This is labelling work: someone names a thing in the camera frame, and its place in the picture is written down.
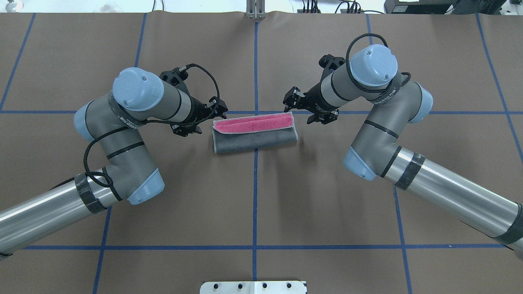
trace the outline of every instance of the pink fabric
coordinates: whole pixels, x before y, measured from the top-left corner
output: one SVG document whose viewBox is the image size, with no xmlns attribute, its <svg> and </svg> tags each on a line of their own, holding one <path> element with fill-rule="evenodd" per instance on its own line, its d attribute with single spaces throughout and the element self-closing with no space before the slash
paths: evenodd
<svg viewBox="0 0 523 294">
<path fill-rule="evenodd" d="M 214 123 L 213 127 L 220 133 L 239 134 L 280 130 L 292 126 L 292 114 L 288 112 L 283 114 L 218 120 Z"/>
</svg>

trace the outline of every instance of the white metal plate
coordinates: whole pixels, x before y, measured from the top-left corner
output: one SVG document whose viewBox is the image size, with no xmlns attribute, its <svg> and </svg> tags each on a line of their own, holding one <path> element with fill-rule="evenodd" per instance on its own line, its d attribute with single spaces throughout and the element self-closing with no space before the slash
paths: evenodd
<svg viewBox="0 0 523 294">
<path fill-rule="evenodd" d="M 307 282 L 306 281 L 205 282 L 200 287 L 200 294 L 307 294 Z"/>
</svg>

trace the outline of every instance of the folded cloth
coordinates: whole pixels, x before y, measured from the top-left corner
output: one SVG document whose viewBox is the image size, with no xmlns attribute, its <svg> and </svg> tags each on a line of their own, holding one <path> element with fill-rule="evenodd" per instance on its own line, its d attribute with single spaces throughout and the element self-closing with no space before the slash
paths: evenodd
<svg viewBox="0 0 523 294">
<path fill-rule="evenodd" d="M 292 112 L 215 120 L 214 152 L 234 152 L 298 140 Z"/>
</svg>

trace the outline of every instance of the black cable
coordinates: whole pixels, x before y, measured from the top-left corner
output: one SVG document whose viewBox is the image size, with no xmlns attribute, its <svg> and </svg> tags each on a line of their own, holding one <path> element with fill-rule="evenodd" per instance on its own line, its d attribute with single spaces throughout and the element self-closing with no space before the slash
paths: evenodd
<svg viewBox="0 0 523 294">
<path fill-rule="evenodd" d="M 210 119 L 212 117 L 212 115 L 216 112 L 218 103 L 220 102 L 220 89 L 218 89 L 218 83 L 216 82 L 216 80 L 214 79 L 212 74 L 210 72 L 208 72 L 206 69 L 204 69 L 203 66 L 195 64 L 195 63 L 187 64 L 185 67 L 187 69 L 190 69 L 191 67 L 197 67 L 197 68 L 201 69 L 211 78 L 212 82 L 214 83 L 214 86 L 216 88 L 216 103 L 213 105 L 210 114 L 206 118 L 202 118 L 200 120 L 193 121 L 193 122 L 184 123 L 184 122 L 172 122 L 172 121 L 167 121 L 167 120 L 156 120 L 156 119 L 147 120 L 146 119 L 146 120 L 141 121 L 141 123 L 143 123 L 145 125 L 147 123 L 156 122 L 156 123 L 165 123 L 165 124 L 171 125 L 171 126 L 181 126 L 181 127 L 193 126 L 193 125 L 197 125 L 201 122 L 204 122 L 204 121 Z"/>
<path fill-rule="evenodd" d="M 345 66 L 346 66 L 346 68 L 347 68 L 347 73 L 348 73 L 349 78 L 350 78 L 350 80 L 352 81 L 352 83 L 353 83 L 353 84 L 354 84 L 358 89 L 362 90 L 363 92 L 367 92 L 367 93 L 379 93 L 379 94 L 381 94 L 381 93 L 385 93 L 385 92 L 387 92 L 387 91 L 390 89 L 390 87 L 391 87 L 391 85 L 392 85 L 392 81 L 390 81 L 390 83 L 387 85 L 387 87 L 386 87 L 385 89 L 381 89 L 381 90 L 371 90 L 371 89 L 367 89 L 367 88 L 363 87 L 360 83 L 358 83 L 358 81 L 353 77 L 353 73 L 352 73 L 351 70 L 350 70 L 350 62 L 348 62 L 348 60 L 350 60 L 350 59 L 349 59 L 350 50 L 353 48 L 354 44 L 355 44 L 358 40 L 360 40 L 360 39 L 362 39 L 362 38 L 364 38 L 364 37 L 376 37 L 376 38 L 380 39 L 380 40 L 383 42 L 383 45 L 384 45 L 385 47 L 387 47 L 387 48 L 389 47 L 389 45 L 387 44 L 387 42 L 385 41 L 385 39 L 384 39 L 382 36 L 378 35 L 378 34 L 375 34 L 375 33 L 364 33 L 363 35 L 358 36 L 356 39 L 354 39 L 354 40 L 350 43 L 349 48 L 347 48 L 347 54 L 345 55 L 345 60 L 347 60 L 347 62 L 345 62 Z M 403 72 L 403 73 L 401 73 L 401 74 L 407 76 L 407 78 L 406 78 L 406 79 L 401 83 L 401 85 L 403 86 L 403 85 L 405 85 L 405 84 L 406 84 L 406 83 L 411 79 L 411 74 L 408 73 L 408 72 Z"/>
<path fill-rule="evenodd" d="M 52 189 L 58 188 L 58 187 L 60 187 L 60 186 L 62 186 L 62 185 L 65 185 L 65 184 L 69 183 L 69 182 L 72 181 L 72 180 L 74 180 L 74 177 L 72 177 L 72 178 L 68 178 L 67 180 L 65 180 L 65 181 L 63 181 L 63 182 L 61 182 L 61 183 L 59 183 L 58 185 L 52 187 L 52 188 L 49 189 L 49 190 L 52 190 Z"/>
<path fill-rule="evenodd" d="M 338 4 L 338 7 L 336 7 L 336 10 L 334 11 L 334 13 L 338 13 L 338 9 L 343 3 L 347 3 L 347 12 L 346 13 L 357 13 L 357 11 L 361 9 L 361 5 L 357 1 L 341 1 Z"/>
<path fill-rule="evenodd" d="M 84 152 L 84 169 L 85 169 L 85 175 L 88 176 L 89 178 L 91 178 L 91 180 L 93 180 L 93 182 L 95 182 L 96 184 L 98 184 L 99 186 L 102 186 L 104 188 L 111 188 L 113 185 L 114 185 L 114 182 L 112 181 L 112 178 L 106 174 L 106 173 L 101 173 L 101 172 L 92 172 L 90 169 L 89 169 L 89 165 L 87 163 L 87 158 L 89 157 L 89 152 L 91 151 L 91 148 L 93 147 L 94 144 L 96 144 L 96 142 L 100 141 L 101 139 L 107 137 L 107 136 L 110 136 L 112 134 L 115 134 L 115 133 L 118 133 L 118 132 L 121 132 L 121 131 L 125 131 L 125 130 L 129 130 L 128 127 L 121 127 L 119 129 L 116 129 L 116 130 L 112 130 L 110 132 L 107 132 L 99 137 L 97 137 L 96 139 L 94 139 L 91 143 L 89 143 L 89 145 L 87 146 L 87 148 L 85 149 L 85 152 Z M 95 178 L 95 176 L 101 176 L 105 179 L 105 181 L 107 182 L 107 184 L 99 181 L 97 178 Z"/>
<path fill-rule="evenodd" d="M 356 13 L 362 13 L 362 12 L 377 12 L 377 13 L 385 14 L 385 13 L 383 13 L 381 11 L 377 11 L 377 10 L 360 10 L 360 11 L 358 11 Z"/>
<path fill-rule="evenodd" d="M 212 107 L 210 114 L 206 118 L 203 118 L 201 120 L 194 121 L 194 122 L 188 122 L 188 123 L 172 122 L 172 121 L 166 121 L 166 120 L 144 120 L 144 121 L 141 121 L 141 123 L 143 123 L 145 125 L 147 123 L 156 122 L 156 123 L 166 123 L 166 124 L 171 125 L 171 126 L 173 126 L 173 125 L 177 125 L 177 126 L 192 126 L 192 125 L 197 125 L 197 124 L 199 124 L 199 123 L 201 123 L 203 121 L 206 121 L 206 120 L 210 119 L 211 116 L 215 113 L 216 108 L 218 107 L 218 103 L 220 102 L 220 90 L 218 89 L 218 83 L 216 82 L 216 79 L 214 79 L 212 74 L 210 72 L 208 72 L 205 68 L 203 68 L 201 65 L 198 65 L 198 64 L 195 64 L 195 63 L 191 63 L 191 64 L 187 64 L 185 67 L 186 67 L 186 70 L 190 69 L 191 67 L 197 67 L 197 68 L 201 69 L 202 71 L 204 71 L 211 78 L 211 80 L 213 81 L 214 86 L 216 87 L 216 103 Z M 118 133 L 118 132 L 121 132 L 121 131 L 125 131 L 125 130 L 129 130 L 129 128 L 128 127 L 121 127 L 119 129 L 107 132 L 107 133 L 97 137 L 96 139 L 94 139 L 91 143 L 89 143 L 89 145 L 85 149 L 85 152 L 84 152 L 85 175 L 88 176 L 89 178 L 91 178 L 91 180 L 93 180 L 93 182 L 95 182 L 97 185 L 100 185 L 100 186 L 105 187 L 105 188 L 112 188 L 114 186 L 114 182 L 113 182 L 112 178 L 108 174 L 102 173 L 102 172 L 92 172 L 89 169 L 89 165 L 88 165 L 87 159 L 89 157 L 89 152 L 91 151 L 91 148 L 94 146 L 94 144 L 99 142 L 101 139 L 103 139 L 103 138 L 105 138 L 107 136 L 110 136 L 112 134 L 115 134 L 115 133 Z M 97 178 L 95 178 L 95 176 L 103 177 L 107 183 L 105 184 L 105 183 L 99 181 Z M 52 189 L 54 189 L 56 187 L 59 187 L 59 186 L 61 186 L 63 184 L 66 184 L 66 183 L 68 183 L 68 182 L 70 182 L 72 180 L 74 180 L 74 177 L 70 178 L 70 179 L 68 179 L 66 181 L 61 182 L 60 184 L 54 186 Z"/>
<path fill-rule="evenodd" d="M 356 9 L 356 1 L 353 2 L 353 4 L 350 6 L 350 8 L 347 10 L 347 13 L 354 13 Z"/>
<path fill-rule="evenodd" d="M 349 2 L 348 1 L 342 1 L 338 4 L 338 7 L 336 7 L 336 10 L 334 11 L 334 14 L 336 14 L 338 12 L 338 9 L 339 7 L 343 4 L 343 3 L 347 3 L 347 10 L 349 9 Z"/>
</svg>

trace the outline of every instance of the white bracket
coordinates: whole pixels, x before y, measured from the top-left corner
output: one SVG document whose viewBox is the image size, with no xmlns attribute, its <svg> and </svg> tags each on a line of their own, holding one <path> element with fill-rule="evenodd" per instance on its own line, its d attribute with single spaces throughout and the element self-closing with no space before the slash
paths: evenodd
<svg viewBox="0 0 523 294">
<path fill-rule="evenodd" d="M 307 294 L 306 281 L 205 282 L 200 294 Z"/>
<path fill-rule="evenodd" d="M 246 18 L 264 19 L 265 18 L 265 0 L 247 0 Z"/>
</svg>

